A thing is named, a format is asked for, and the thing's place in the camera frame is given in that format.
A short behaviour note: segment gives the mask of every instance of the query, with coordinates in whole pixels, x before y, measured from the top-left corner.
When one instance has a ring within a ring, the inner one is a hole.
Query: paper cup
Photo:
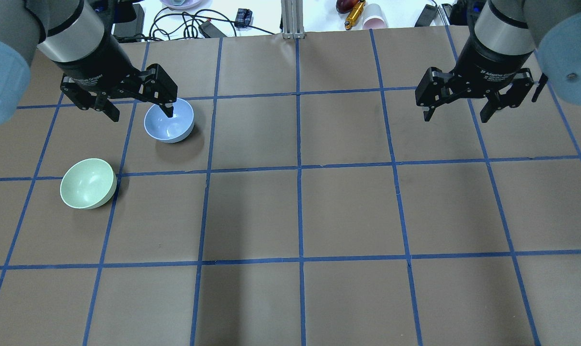
[[[382,9],[378,4],[369,4],[363,9],[363,28],[364,29],[383,29],[387,28],[387,21]]]

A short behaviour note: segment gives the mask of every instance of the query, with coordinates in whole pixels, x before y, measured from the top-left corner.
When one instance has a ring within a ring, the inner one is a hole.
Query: blue tape line
[[[196,171],[160,171],[160,172],[134,172],[134,173],[122,173],[122,177],[144,177],[149,175],[181,175],[181,174],[203,174],[207,173],[206,169],[200,169]]]
[[[180,97],[180,99],[185,101],[194,101],[194,100],[213,100],[213,96],[193,96],[193,97]]]
[[[266,258],[266,259],[238,259],[238,260],[204,260],[202,265],[240,265],[260,263],[298,263],[300,258]]]
[[[566,120],[566,115],[564,114],[564,111],[562,110],[561,105],[559,104],[558,98],[556,97],[556,94],[554,92],[554,88],[552,88],[551,83],[547,83],[547,87],[549,88],[549,92],[552,94],[552,98],[554,99],[554,103],[556,104],[556,107],[558,108],[558,112],[560,114],[560,117],[562,118],[562,121],[566,127],[566,131],[568,131],[568,135],[570,136],[570,140],[572,140],[572,144],[575,146],[575,150],[577,151],[577,157],[579,160],[581,160],[581,147],[579,147],[579,143],[577,142],[575,135],[572,133],[572,129],[570,128],[570,125],[568,123],[568,120]]]
[[[400,191],[400,180],[398,179],[398,168],[395,160],[395,152],[393,150],[393,142],[391,138],[391,131],[389,129],[389,114],[387,112],[387,101],[385,99],[385,90],[383,88],[382,81],[382,71],[380,69],[380,60],[378,58],[378,50],[376,49],[376,40],[374,39],[374,31],[369,30],[370,40],[372,41],[372,49],[374,51],[374,59],[376,61],[376,71],[378,73],[378,83],[380,86],[380,101],[382,103],[382,112],[384,114],[385,121],[385,131],[387,132],[387,141],[389,144],[389,154],[391,156],[392,170],[393,170],[393,180],[395,184],[395,195],[398,202],[398,211],[400,213],[400,224],[402,228],[402,237],[404,239],[404,255],[407,262],[407,272],[408,272],[408,283],[410,286],[411,303],[412,303],[412,313],[414,315],[414,326],[417,334],[418,346],[423,346],[423,335],[421,333],[421,323],[418,316],[418,305],[416,290],[414,287],[414,274],[412,273],[412,255],[410,252],[410,245],[408,243],[408,234],[406,231],[405,218],[404,218],[404,206],[402,204],[402,197]]]
[[[457,51],[455,50],[455,46],[453,45],[453,37],[451,36],[451,31],[449,31],[449,27],[445,26],[447,37],[449,37],[449,44],[451,44],[451,50],[453,51],[453,56],[455,57],[455,61],[457,61]],[[513,267],[515,268],[515,276],[517,276],[517,283],[519,284],[519,290],[521,291],[521,299],[523,300],[524,307],[526,309],[526,315],[528,316],[528,322],[530,324],[530,330],[532,332],[532,337],[534,338],[535,346],[540,346],[541,342],[539,340],[539,335],[536,331],[536,326],[534,324],[534,318],[532,317],[532,310],[530,309],[530,303],[528,302],[528,295],[526,294],[526,288],[523,283],[523,278],[521,278],[521,271],[519,270],[519,263],[517,263],[517,256],[515,256],[515,247],[513,246],[513,240],[511,238],[511,234],[508,229],[508,223],[506,222],[506,216],[504,215],[504,208],[502,208],[502,202],[500,201],[500,194],[498,192],[498,187],[495,183],[495,178],[493,177],[493,170],[491,168],[491,159],[489,158],[487,149],[485,147],[485,142],[482,138],[481,129],[478,124],[477,114],[475,113],[475,109],[472,107],[472,103],[469,99],[468,107],[470,109],[470,114],[472,115],[472,121],[475,125],[475,130],[477,131],[477,137],[479,139],[479,143],[481,144],[481,151],[483,153],[485,159],[485,165],[487,166],[489,180],[491,181],[491,186],[493,189],[493,195],[495,197],[495,202],[498,206],[498,211],[500,212],[500,219],[502,219],[502,227],[504,228],[504,234],[506,236],[506,242],[508,243],[508,249],[510,250],[510,255],[513,260]]]
[[[516,251],[517,256],[581,255],[581,249]]]
[[[339,164],[308,164],[301,166],[301,169],[321,169],[321,168],[352,168],[352,167],[381,167],[391,166],[391,162],[366,162],[366,163],[339,163]]]
[[[321,94],[347,94],[350,92],[376,92],[380,91],[380,88],[350,88],[345,90],[313,90],[313,91],[302,91],[302,95],[321,95]]]
[[[303,261],[358,261],[358,260],[405,260],[406,255],[367,255],[367,256],[321,256],[304,258]]]
[[[97,263],[68,263],[68,264],[24,264],[9,265],[8,270],[31,270],[31,269],[88,269],[97,268]]]
[[[145,69],[145,63],[147,61],[147,55],[150,50],[150,43],[147,42],[145,44],[145,53],[143,55],[143,63],[141,64],[141,69]],[[128,129],[126,131],[126,137],[124,139],[124,148],[122,151],[122,159],[119,163],[119,177],[117,178],[117,188],[115,189],[115,193],[113,194],[113,202],[111,205],[111,211],[109,213],[109,220],[107,222],[106,231],[104,232],[104,240],[102,244],[102,250],[100,251],[100,260],[99,264],[97,265],[96,271],[96,279],[94,281],[94,287],[92,291],[92,298],[90,300],[90,307],[88,310],[88,319],[86,320],[86,329],[83,333],[83,343],[82,346],[87,346],[88,339],[90,336],[90,328],[92,326],[92,317],[94,313],[94,308],[96,306],[96,298],[98,297],[98,289],[100,287],[100,277],[102,276],[103,264],[104,264],[104,257],[106,256],[106,248],[109,244],[109,237],[111,234],[111,228],[113,225],[113,217],[115,216],[115,207],[117,206],[117,196],[119,195],[119,190],[122,184],[122,173],[124,170],[124,162],[126,162],[126,152],[128,151],[128,143],[130,142],[130,133],[132,131],[132,123],[134,122],[135,112],[137,111],[137,103],[136,100],[127,101],[127,103],[132,103],[132,112],[130,113],[130,120],[128,121]]]
[[[537,156],[535,158],[490,158],[490,162],[512,162],[512,161],[549,161],[549,160],[576,160],[578,156]]]
[[[302,164],[301,164],[301,59],[299,55],[299,39],[295,39],[295,76],[297,103],[295,111],[297,112],[297,230],[299,235],[299,259],[303,259],[303,199],[302,199]],[[299,315],[301,322],[301,345],[306,345],[305,331],[305,275],[303,271],[303,261],[299,263]]]
[[[17,106],[18,110],[31,110],[35,108],[57,108],[58,105],[33,105],[33,106]]]
[[[412,259],[469,259],[469,258],[503,258],[511,256],[510,252],[466,252],[461,254],[416,254]]]
[[[445,26],[444,29],[446,30],[446,35],[449,38],[449,44],[451,45],[451,50],[453,51],[453,58],[457,61],[457,49],[455,49],[455,44],[453,44],[453,37],[451,36],[451,31],[449,30],[449,26]]]
[[[535,158],[517,157],[517,158],[490,158],[490,162],[509,162],[509,161],[549,161],[549,160],[577,160],[577,155],[564,156],[539,156]],[[421,164],[456,164],[456,163],[473,163],[485,162],[484,158],[477,159],[458,159],[458,160],[419,160],[419,161],[397,161],[397,166],[421,165]],[[349,167],[379,167],[391,166],[392,162],[363,162],[363,163],[341,163],[341,164],[308,164],[302,165],[301,169],[321,169],[321,168],[349,168]],[[223,168],[212,169],[212,173],[235,173],[235,172],[257,172],[257,171],[292,171],[297,169],[297,166],[272,166],[272,167],[247,167],[247,168]],[[199,169],[195,171],[154,171],[154,172],[132,172],[121,173],[117,177],[139,177],[145,175],[181,175],[181,174],[203,174],[207,173],[206,169]],[[3,177],[3,181],[18,181],[18,180],[32,180],[32,177]],[[62,177],[43,176],[37,177],[36,180],[60,180]]]
[[[474,163],[485,162],[485,159],[458,159],[458,160],[421,160],[421,161],[399,161],[398,166],[415,164],[453,164],[453,163]]]
[[[220,62],[222,61],[222,37],[218,40],[218,61],[215,67],[214,85],[214,111],[212,113],[211,133],[209,135],[209,154],[207,155],[207,177],[205,179],[205,193],[203,197],[203,214],[201,216],[201,238],[199,240],[199,261],[203,260],[205,247],[205,226],[207,222],[207,204],[209,202],[209,184],[211,182],[212,156],[214,155],[215,116],[218,109],[218,86],[220,84]],[[190,346],[194,346],[196,340],[196,320],[199,309],[199,295],[201,291],[202,265],[196,267],[196,280],[194,280],[194,302],[192,303],[192,326],[190,331]]]
[[[36,180],[62,180],[62,177],[51,177],[51,176],[36,177]]]
[[[9,177],[9,178],[0,178],[0,182],[18,182],[18,181],[29,181],[32,180],[31,177]]]
[[[149,267],[190,267],[199,265],[197,260],[146,261],[138,263],[104,263],[104,268],[149,268]]]
[[[529,250],[516,251],[516,256],[559,256],[581,255],[581,249],[565,250]],[[510,252],[461,252],[444,254],[412,254],[412,259],[469,259],[469,258],[502,258],[510,257]],[[372,261],[372,260],[406,260],[404,255],[365,255],[365,256],[315,256],[303,258],[261,258],[236,260],[186,260],[186,261],[146,261],[126,263],[103,263],[103,268],[147,268],[147,267],[192,267],[198,265],[249,265],[259,263],[307,263],[321,261]],[[63,264],[27,264],[9,265],[7,270],[34,270],[34,269],[93,269],[97,263],[63,263]]]
[[[297,169],[297,166],[222,168],[222,169],[211,169],[211,173],[236,173],[236,172],[261,172],[261,171],[294,171],[295,169]]]
[[[60,94],[60,99],[56,106],[59,106],[62,103],[62,99],[64,98],[64,93]],[[17,242],[17,238],[19,237],[19,232],[21,231],[21,227],[23,224],[23,218],[25,217],[27,206],[29,204],[29,199],[32,197],[32,191],[34,191],[34,185],[36,184],[36,177],[38,176],[38,172],[40,171],[40,165],[42,165],[42,158],[45,156],[45,152],[47,151],[47,145],[49,144],[49,138],[51,138],[51,132],[53,131],[53,126],[55,125],[55,120],[58,117],[58,112],[60,111],[60,107],[55,107],[55,111],[53,112],[53,118],[51,119],[51,124],[49,124],[49,130],[47,131],[47,136],[45,138],[45,142],[42,145],[42,150],[40,151],[40,156],[38,157],[38,162],[36,163],[36,169],[34,171],[33,179],[29,184],[29,190],[27,191],[27,195],[25,198],[25,202],[23,203],[22,213],[19,216],[19,221],[17,222],[17,227],[15,229],[15,234],[13,235],[13,239],[11,241],[11,247],[9,247],[9,252],[6,255],[6,259],[4,261],[4,266],[2,267],[2,272],[0,273],[0,290],[2,289],[2,283],[4,282],[4,276],[6,275],[7,267],[9,262],[11,261],[11,256],[13,255],[13,251],[15,250],[15,244]]]
[[[277,97],[277,96],[292,96],[294,92],[274,92],[271,94],[247,94],[247,95],[227,95],[216,96],[217,99],[249,99],[252,97]]]
[[[414,90],[417,87],[384,87],[383,90],[385,91],[393,91],[393,90]]]
[[[141,70],[145,70],[145,62],[143,63],[143,67]],[[409,86],[409,87],[386,87],[383,88],[385,91],[391,90],[414,90],[417,87]],[[314,94],[346,94],[350,92],[372,92],[372,91],[380,91],[380,88],[352,88],[352,89],[341,89],[341,90],[313,90],[313,91],[299,91],[296,90],[295,92],[271,92],[266,94],[244,94],[244,95],[221,95],[221,96],[192,96],[192,97],[180,97],[180,99],[185,101],[194,101],[194,100],[214,100],[214,99],[246,99],[252,97],[276,97],[276,96],[292,96],[292,95],[314,95]],[[139,100],[119,100],[119,101],[112,101],[114,105],[123,104],[123,103],[141,103]],[[55,107],[74,107],[74,103],[66,103],[62,105],[31,105],[31,106],[19,106],[17,107],[18,110],[26,110],[26,109],[33,109],[33,108],[55,108]]]

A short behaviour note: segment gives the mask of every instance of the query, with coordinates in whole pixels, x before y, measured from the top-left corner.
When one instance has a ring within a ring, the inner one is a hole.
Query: black cable
[[[119,43],[124,43],[126,41],[130,41],[130,40],[134,40],[134,39],[143,39],[145,41],[162,41],[162,39],[160,39],[158,37],[146,37],[143,34],[136,34],[136,35],[132,35],[131,37],[117,37],[117,36],[113,35],[113,37],[115,37],[115,39]]]
[[[248,28],[252,28],[252,29],[257,29],[257,30],[260,30],[262,32],[265,32],[265,33],[268,33],[268,34],[271,34],[271,35],[275,35],[275,33],[272,33],[271,31],[267,31],[265,29],[257,28],[256,26],[247,25],[247,27]]]
[[[234,22],[232,20],[230,20],[226,15],[223,15],[222,13],[220,13],[216,10],[202,9],[202,10],[196,11],[196,13],[194,14],[194,17],[200,17],[199,13],[201,13],[201,12],[213,12],[213,13],[217,13],[217,14],[221,15],[222,17],[224,17],[224,19],[226,19],[227,22],[229,22],[229,24],[231,24],[231,28],[233,28],[233,34],[235,34],[235,37],[237,37],[237,30],[235,29],[235,26],[233,25]]]
[[[163,9],[161,9],[154,16],[154,22],[150,26],[150,34],[149,34],[149,37],[154,37],[154,38],[159,39],[159,37],[156,37],[156,33],[161,33],[161,35],[165,36],[166,39],[169,40],[169,41],[174,41],[174,40],[178,40],[178,39],[199,38],[198,37],[198,33],[199,33],[199,31],[198,31],[198,25],[201,25],[201,24],[203,24],[205,22],[204,20],[199,19],[199,18],[203,18],[203,19],[207,19],[207,20],[217,20],[217,21],[220,21],[220,22],[227,22],[227,23],[231,24],[231,28],[233,29],[233,34],[235,36],[237,36],[237,31],[236,31],[235,26],[234,26],[234,21],[233,20],[230,20],[226,15],[224,15],[223,13],[220,13],[218,11],[211,10],[211,9],[201,9],[201,10],[198,10],[195,14],[191,14],[191,13],[187,13],[187,12],[182,12],[182,13],[167,13],[165,15],[161,15],[160,16],[160,14],[164,10],[166,10],[166,9],[169,9],[169,7],[165,7]],[[199,13],[202,13],[202,12],[213,12],[213,13],[217,13],[218,15],[221,15],[222,17],[224,17],[224,19],[213,18],[213,17],[206,17],[206,16],[199,15]],[[158,26],[159,20],[162,20],[163,18],[166,18],[166,17],[172,17],[172,16],[177,16],[177,15],[181,15],[181,18],[183,20],[183,23],[180,24],[180,26],[178,26],[173,31],[168,32],[168,31],[166,31],[164,29],[161,29]],[[261,29],[261,28],[258,28],[256,26],[248,25],[247,27],[253,28],[253,29],[257,29],[257,30],[260,30],[262,32],[265,32],[265,33],[268,33],[268,34],[271,34],[271,35],[275,35],[275,33],[272,33],[271,31],[267,31],[265,29]],[[173,33],[177,32],[181,28],[183,28],[183,31],[182,31],[182,36],[183,37],[176,38],[176,39],[171,39],[170,38],[170,35],[172,35]]]

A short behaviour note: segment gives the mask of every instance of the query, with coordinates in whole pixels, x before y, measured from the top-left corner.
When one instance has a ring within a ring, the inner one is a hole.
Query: white tabletop
[[[454,0],[436,0],[439,5],[442,3],[453,3]],[[423,7],[426,4],[433,4],[430,0],[367,0],[368,4],[380,5],[387,26],[389,28],[406,28],[414,26],[421,14]],[[150,31],[150,26],[154,21],[154,16],[165,7],[159,0],[143,0],[139,2],[145,11],[145,21],[143,24],[143,33],[147,35]],[[253,26],[266,29],[273,33],[280,32],[280,17],[281,17],[281,2],[280,0],[202,0],[199,4],[189,9],[185,9],[188,13],[196,13],[200,9],[212,9],[224,13],[231,20],[235,20],[237,9],[246,8],[253,12]],[[166,10],[166,13],[181,13],[181,10]],[[213,12],[202,12],[200,15],[205,15],[214,18],[222,18]],[[335,0],[303,0],[303,27],[308,31],[343,31],[344,20],[346,14],[339,14],[335,10]],[[232,36],[233,29],[231,24],[223,22],[213,22],[215,26],[220,29],[225,35]],[[158,22],[160,28],[167,31],[175,29],[182,24],[180,16],[172,16],[163,18]],[[440,16],[431,25],[442,25]],[[361,25],[355,26],[353,29],[361,29]],[[239,37],[267,35],[257,29],[247,28],[238,29],[237,35]],[[171,38],[181,37],[181,29]]]

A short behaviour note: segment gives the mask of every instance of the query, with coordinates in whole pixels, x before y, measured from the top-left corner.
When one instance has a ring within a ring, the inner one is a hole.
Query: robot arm
[[[425,121],[460,98],[488,99],[484,123],[497,110],[518,107],[534,85],[521,67],[535,48],[544,73],[537,91],[549,78],[562,99],[581,105],[581,0],[488,0],[453,70],[430,67],[417,86]]]
[[[82,110],[94,108],[118,121],[109,99],[132,97],[173,115],[174,81],[158,64],[144,72],[133,67],[85,0],[0,0],[0,124],[27,88],[36,48],[64,71],[62,92]]]

